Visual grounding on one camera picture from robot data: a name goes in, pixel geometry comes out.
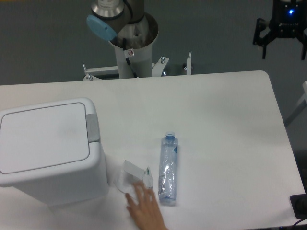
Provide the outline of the bare human hand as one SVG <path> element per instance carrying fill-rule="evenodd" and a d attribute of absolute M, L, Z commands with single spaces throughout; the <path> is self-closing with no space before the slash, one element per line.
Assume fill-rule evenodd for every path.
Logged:
<path fill-rule="evenodd" d="M 135 225 L 140 230 L 167 230 L 162 213 L 152 189 L 145 187 L 142 181 L 133 184 L 138 203 L 129 193 L 125 194 L 128 210 Z"/>

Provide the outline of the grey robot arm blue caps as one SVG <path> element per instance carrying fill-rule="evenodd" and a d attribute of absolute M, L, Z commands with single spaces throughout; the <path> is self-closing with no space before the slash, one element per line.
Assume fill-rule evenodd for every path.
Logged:
<path fill-rule="evenodd" d="M 142 0 L 96 0 L 92 14 L 86 19 L 94 34 L 106 41 L 114 41 L 128 24 L 137 24 L 145 17 Z M 274 0 L 272 18 L 258 18 L 253 44 L 262 47 L 266 58 L 267 45 L 276 38 L 296 38 L 303 45 L 301 59 L 307 53 L 307 2 L 305 0 Z"/>

